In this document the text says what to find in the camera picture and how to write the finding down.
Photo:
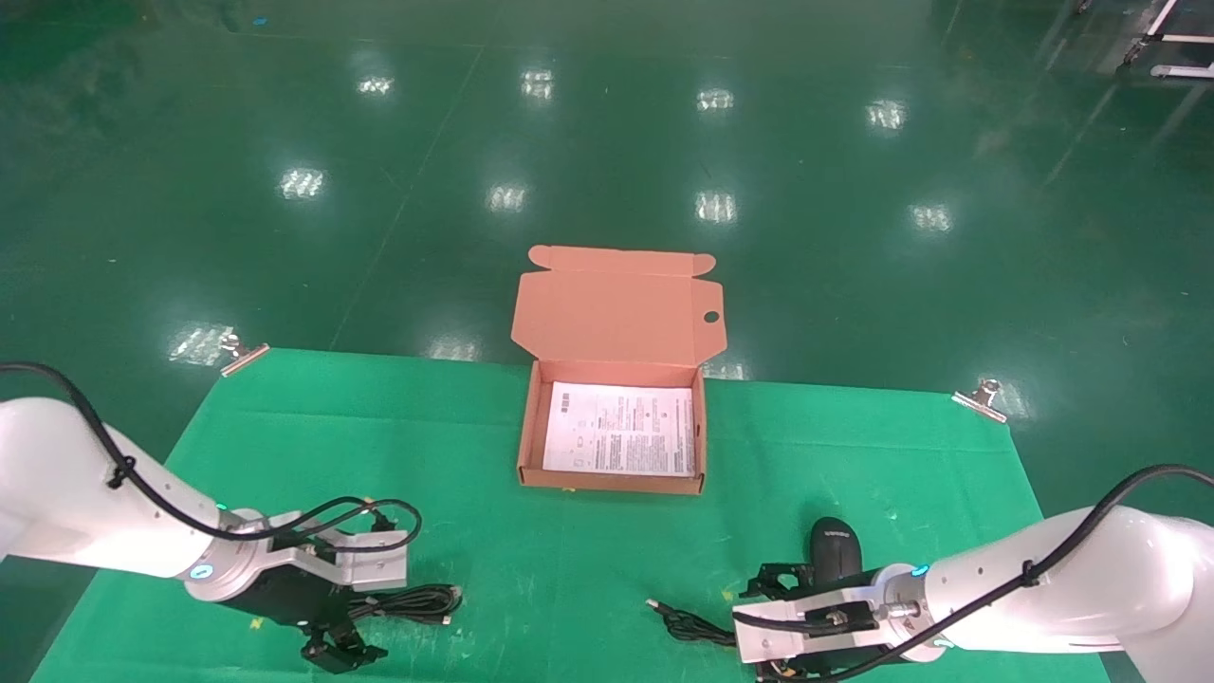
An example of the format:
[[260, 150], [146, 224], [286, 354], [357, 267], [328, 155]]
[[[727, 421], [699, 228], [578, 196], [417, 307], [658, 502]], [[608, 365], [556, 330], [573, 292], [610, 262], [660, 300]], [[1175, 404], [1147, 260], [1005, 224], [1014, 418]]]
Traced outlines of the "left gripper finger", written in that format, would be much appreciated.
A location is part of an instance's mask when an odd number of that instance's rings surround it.
[[308, 625], [304, 634], [301, 658], [330, 675], [346, 675], [388, 656], [387, 650], [368, 644], [352, 621]]

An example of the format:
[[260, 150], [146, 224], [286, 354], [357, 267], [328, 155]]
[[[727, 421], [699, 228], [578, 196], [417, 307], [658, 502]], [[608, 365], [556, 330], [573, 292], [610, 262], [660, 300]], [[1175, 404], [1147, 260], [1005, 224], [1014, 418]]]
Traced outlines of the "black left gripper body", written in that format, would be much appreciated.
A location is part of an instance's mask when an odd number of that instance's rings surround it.
[[344, 584], [299, 567], [272, 567], [261, 571], [225, 607], [299, 628], [311, 641], [327, 641], [339, 650], [363, 650], [365, 641], [350, 617], [354, 591]]

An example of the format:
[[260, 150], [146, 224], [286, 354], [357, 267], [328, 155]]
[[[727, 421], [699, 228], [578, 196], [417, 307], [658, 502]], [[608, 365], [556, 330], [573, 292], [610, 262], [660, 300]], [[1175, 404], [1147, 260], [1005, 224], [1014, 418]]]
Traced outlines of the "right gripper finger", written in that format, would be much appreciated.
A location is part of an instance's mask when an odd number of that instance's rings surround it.
[[764, 597], [789, 601], [790, 594], [815, 586], [815, 567], [810, 563], [762, 563], [756, 575], [747, 579], [742, 601]]

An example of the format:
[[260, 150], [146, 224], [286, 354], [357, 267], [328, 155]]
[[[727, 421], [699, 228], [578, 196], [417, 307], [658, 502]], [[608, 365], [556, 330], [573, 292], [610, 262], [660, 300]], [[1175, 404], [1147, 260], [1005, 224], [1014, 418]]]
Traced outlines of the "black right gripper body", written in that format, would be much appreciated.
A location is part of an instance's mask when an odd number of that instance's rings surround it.
[[901, 641], [877, 624], [760, 624], [761, 681], [850, 681], [910, 664]]

